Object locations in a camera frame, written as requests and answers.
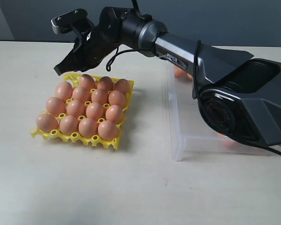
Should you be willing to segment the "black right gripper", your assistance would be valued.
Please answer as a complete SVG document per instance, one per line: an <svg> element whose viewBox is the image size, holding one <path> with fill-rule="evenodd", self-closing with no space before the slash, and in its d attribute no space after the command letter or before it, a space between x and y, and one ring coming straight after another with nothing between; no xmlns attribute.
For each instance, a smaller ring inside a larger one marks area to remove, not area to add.
<svg viewBox="0 0 281 225"><path fill-rule="evenodd" d="M90 33L86 44L76 53L70 51L67 56L53 69L57 75L66 72L82 71L96 68L102 60L120 46L120 43L108 42L99 29Z"/></svg>

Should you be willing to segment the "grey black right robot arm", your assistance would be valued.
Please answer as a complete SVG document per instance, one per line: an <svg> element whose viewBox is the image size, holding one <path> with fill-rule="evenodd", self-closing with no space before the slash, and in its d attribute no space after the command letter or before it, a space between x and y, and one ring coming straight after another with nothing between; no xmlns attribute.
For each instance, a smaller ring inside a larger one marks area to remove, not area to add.
<svg viewBox="0 0 281 225"><path fill-rule="evenodd" d="M57 74L87 71L120 45L158 56L193 77L193 98L213 130L249 146L281 146L281 63L170 34L164 23L132 8L105 7L98 25L76 9L51 20L56 34L73 31L73 49Z"/></svg>

